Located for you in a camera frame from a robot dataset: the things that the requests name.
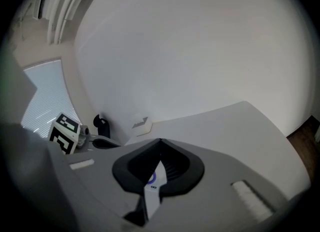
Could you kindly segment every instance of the white sticker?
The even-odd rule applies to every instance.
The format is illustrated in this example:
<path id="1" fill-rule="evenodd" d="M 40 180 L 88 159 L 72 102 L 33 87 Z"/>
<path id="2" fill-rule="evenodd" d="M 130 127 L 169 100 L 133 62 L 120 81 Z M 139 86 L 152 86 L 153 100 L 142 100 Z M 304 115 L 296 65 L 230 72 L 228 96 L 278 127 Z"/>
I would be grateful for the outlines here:
<path id="1" fill-rule="evenodd" d="M 160 206 L 159 190 L 167 183 L 166 169 L 160 161 L 148 183 L 144 187 L 146 213 L 150 219 Z"/>

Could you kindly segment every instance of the window blind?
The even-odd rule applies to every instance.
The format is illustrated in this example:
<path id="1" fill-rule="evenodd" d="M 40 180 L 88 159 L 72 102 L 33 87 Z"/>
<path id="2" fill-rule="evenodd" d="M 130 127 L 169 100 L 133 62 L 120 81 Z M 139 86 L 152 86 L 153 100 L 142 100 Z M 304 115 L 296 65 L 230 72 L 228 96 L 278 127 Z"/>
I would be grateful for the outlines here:
<path id="1" fill-rule="evenodd" d="M 80 122 L 66 88 L 61 60 L 28 67 L 24 72 L 37 91 L 22 118 L 23 127 L 45 138 L 60 112 Z"/>

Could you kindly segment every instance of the wooden floor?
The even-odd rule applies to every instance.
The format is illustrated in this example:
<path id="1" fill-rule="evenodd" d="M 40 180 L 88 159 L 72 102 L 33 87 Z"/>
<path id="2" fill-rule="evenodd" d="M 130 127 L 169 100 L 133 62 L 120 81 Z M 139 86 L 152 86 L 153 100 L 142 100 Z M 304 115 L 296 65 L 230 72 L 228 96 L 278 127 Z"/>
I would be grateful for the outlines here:
<path id="1" fill-rule="evenodd" d="M 302 159 L 311 182 L 314 181 L 316 167 L 320 161 L 320 143 L 315 142 L 315 134 L 320 122 L 311 116 L 298 130 L 287 137 Z"/>

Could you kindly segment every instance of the curved white backdrop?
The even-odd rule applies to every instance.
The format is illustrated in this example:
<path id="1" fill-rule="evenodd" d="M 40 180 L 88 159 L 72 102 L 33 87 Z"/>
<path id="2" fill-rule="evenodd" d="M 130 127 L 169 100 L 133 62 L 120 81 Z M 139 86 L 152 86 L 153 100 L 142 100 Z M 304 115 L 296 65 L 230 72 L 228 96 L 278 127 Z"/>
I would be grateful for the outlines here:
<path id="1" fill-rule="evenodd" d="M 245 100 L 284 135 L 311 114 L 313 46 L 294 0 L 94 0 L 75 52 L 123 143 L 137 113 L 157 122 Z"/>

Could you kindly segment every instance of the gray surface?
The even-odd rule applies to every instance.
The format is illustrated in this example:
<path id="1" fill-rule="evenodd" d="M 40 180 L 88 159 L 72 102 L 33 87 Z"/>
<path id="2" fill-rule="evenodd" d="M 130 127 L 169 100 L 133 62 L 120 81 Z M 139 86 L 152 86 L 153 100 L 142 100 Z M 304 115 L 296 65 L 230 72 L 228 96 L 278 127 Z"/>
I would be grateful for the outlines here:
<path id="1" fill-rule="evenodd" d="M 104 198 L 104 195 L 108 194 L 109 189 L 117 187 L 114 178 L 110 176 L 110 164 L 113 164 L 113 160 L 150 141 L 127 148 L 66 156 L 57 143 L 45 141 L 19 125 L 1 127 L 0 132 L 0 136 L 7 139 L 3 154 L 16 187 L 45 216 L 69 231 L 134 232 L 151 229 L 229 232 L 244 228 L 261 231 L 266 228 L 266 223 L 255 228 L 249 227 L 254 224 L 253 219 L 230 186 L 232 182 L 242 179 L 247 180 L 275 208 L 286 202 L 272 184 L 234 158 L 174 142 L 202 159 L 205 165 L 204 176 L 188 194 L 164 198 L 149 223 L 141 228 L 115 214 L 119 211 L 118 205 L 124 206 L 133 200 L 132 194 L 119 189 L 110 197 Z M 93 158 L 95 164 L 75 172 L 70 169 L 70 163 L 89 158 Z M 106 191 L 92 191 L 91 187 L 105 187 Z"/>
<path id="2" fill-rule="evenodd" d="M 164 138 L 218 151 L 241 161 L 291 199 L 310 186 L 299 155 L 278 128 L 250 103 L 153 123 L 128 144 Z"/>
<path id="3" fill-rule="evenodd" d="M 144 142 L 133 144 L 130 148 L 98 149 L 92 147 L 94 151 L 66 155 L 66 159 L 69 164 L 88 159 L 94 160 L 93 165 L 76 169 L 74 173 L 97 200 L 122 217 L 136 209 L 139 195 L 125 192 L 120 187 L 112 174 L 112 166 L 119 157 L 144 144 Z"/>
<path id="4" fill-rule="evenodd" d="M 231 187 L 232 183 L 241 180 L 246 180 L 275 210 L 287 203 L 274 185 L 236 159 L 190 144 L 171 142 L 201 158 L 205 172 L 189 193 L 163 198 L 145 226 L 147 229 L 231 232 L 255 225 L 255 220 Z"/>
<path id="5" fill-rule="evenodd" d="M 128 147 L 97 149 L 67 155 L 69 164 L 93 159 L 94 164 L 74 170 L 82 184 L 105 207 L 119 216 L 135 210 L 139 196 L 125 192 L 112 175 L 112 165 L 121 156 L 151 140 Z M 168 197 L 146 228 L 154 231 L 238 231 L 256 224 L 231 184 L 246 180 L 275 210 L 287 202 L 281 192 L 236 159 L 187 143 L 171 141 L 200 157 L 205 166 L 199 184 L 185 195 Z"/>
<path id="6" fill-rule="evenodd" d="M 303 194 L 297 194 L 294 198 L 292 198 L 289 202 L 287 202 L 281 209 L 276 211 L 271 217 L 266 220 L 258 223 L 255 226 L 244 229 L 242 232 L 269 232 L 272 229 L 279 225 L 279 223 L 286 218 L 288 213 L 292 212 L 296 207 L 297 203 L 301 200 Z"/>

